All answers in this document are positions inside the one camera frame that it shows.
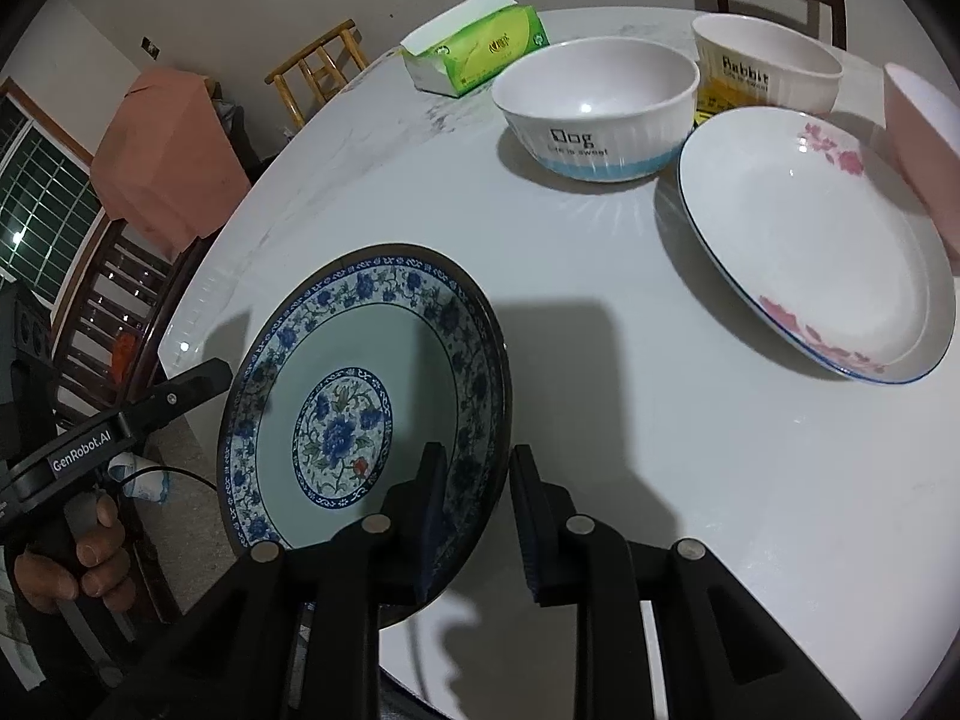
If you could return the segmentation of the left hand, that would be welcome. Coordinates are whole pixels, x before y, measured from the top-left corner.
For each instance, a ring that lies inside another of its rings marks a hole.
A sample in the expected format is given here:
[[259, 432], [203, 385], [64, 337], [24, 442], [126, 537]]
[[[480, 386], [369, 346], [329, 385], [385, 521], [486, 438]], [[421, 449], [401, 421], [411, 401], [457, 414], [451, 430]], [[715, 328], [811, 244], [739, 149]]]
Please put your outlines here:
[[26, 601], [41, 613], [52, 613], [59, 601], [76, 600], [80, 593], [99, 598], [113, 613], [127, 613], [137, 589], [128, 575], [130, 557], [124, 541], [116, 502], [105, 494], [96, 502], [96, 525], [76, 540], [76, 559], [85, 567], [80, 580], [47, 554], [29, 548], [14, 560], [14, 580]]

